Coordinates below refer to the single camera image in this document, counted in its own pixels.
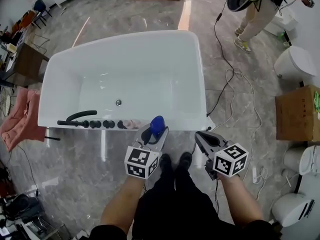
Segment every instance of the black sleeve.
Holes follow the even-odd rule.
[[[242,230],[245,239],[278,240],[278,236],[270,223],[264,220],[255,220],[246,225]]]
[[[89,236],[89,240],[127,240],[127,235],[125,232],[113,225],[100,225],[96,226]]]

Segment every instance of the black knob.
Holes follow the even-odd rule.
[[[88,128],[88,127],[89,127],[89,122],[88,122],[87,120],[84,120],[82,123],[83,123],[82,126],[83,126],[84,128]]]
[[[94,129],[94,128],[100,128],[101,127],[101,122],[100,121],[90,121],[89,126]]]
[[[119,129],[127,129],[127,127],[124,126],[124,122],[122,122],[121,120],[116,125]]]
[[[113,128],[115,127],[115,122],[114,121],[108,121],[108,120],[105,120],[103,121],[102,125],[105,127],[105,128]]]

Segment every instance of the wooden table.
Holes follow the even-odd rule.
[[[16,59],[11,68],[10,58],[7,59],[7,65],[4,71],[0,72],[0,79],[17,86],[29,86],[36,83],[42,83],[43,79],[39,76],[41,64],[48,62],[49,58],[33,49],[26,43],[21,43],[16,51]]]

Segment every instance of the white sneaker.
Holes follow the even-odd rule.
[[[235,35],[238,37],[239,35],[241,35],[241,34],[243,33],[244,30],[245,30],[244,28],[238,27],[238,28],[234,31],[234,33],[235,33]]]
[[[234,44],[246,53],[251,53],[248,42],[242,41],[239,37],[234,40]]]

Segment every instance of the cardboard box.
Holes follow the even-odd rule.
[[[288,141],[320,141],[320,114],[315,109],[315,91],[307,85],[275,97],[276,139]]]

